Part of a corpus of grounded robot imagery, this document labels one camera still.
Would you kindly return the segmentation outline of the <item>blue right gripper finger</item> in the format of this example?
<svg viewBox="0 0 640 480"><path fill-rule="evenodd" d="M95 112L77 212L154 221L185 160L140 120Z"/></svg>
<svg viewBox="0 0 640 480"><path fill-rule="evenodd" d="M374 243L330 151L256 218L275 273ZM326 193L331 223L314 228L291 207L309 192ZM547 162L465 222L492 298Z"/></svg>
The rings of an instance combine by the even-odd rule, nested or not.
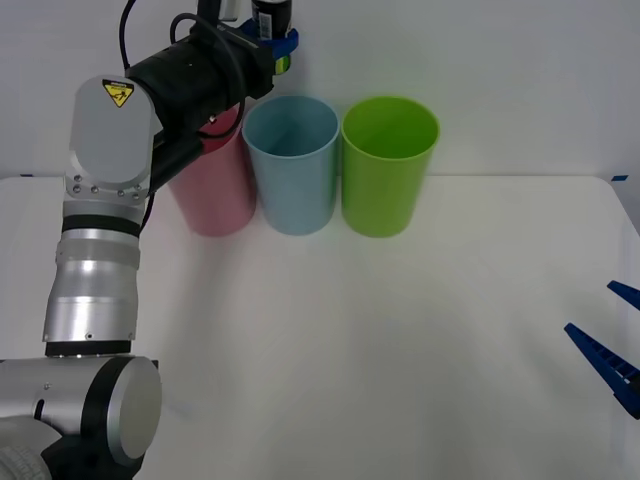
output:
<svg viewBox="0 0 640 480"><path fill-rule="evenodd" d="M639 369L572 323L564 331L634 419L639 418Z"/></svg>
<svg viewBox="0 0 640 480"><path fill-rule="evenodd" d="M640 310L640 291L618 281L611 281L607 288L618 295L636 310Z"/></svg>

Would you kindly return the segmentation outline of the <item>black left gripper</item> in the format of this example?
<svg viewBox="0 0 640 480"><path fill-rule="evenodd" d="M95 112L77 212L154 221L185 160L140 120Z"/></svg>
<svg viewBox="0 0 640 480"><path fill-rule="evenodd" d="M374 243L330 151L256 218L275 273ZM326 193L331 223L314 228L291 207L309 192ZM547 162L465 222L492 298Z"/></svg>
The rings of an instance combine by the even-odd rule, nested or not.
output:
<svg viewBox="0 0 640 480"><path fill-rule="evenodd" d="M264 40L264 44L260 43L257 40L258 26L252 18L242 23L239 30L226 29L224 37L241 67L247 96L250 98L262 98L273 89L273 56L290 56L299 45L299 33L295 28L283 38Z"/></svg>

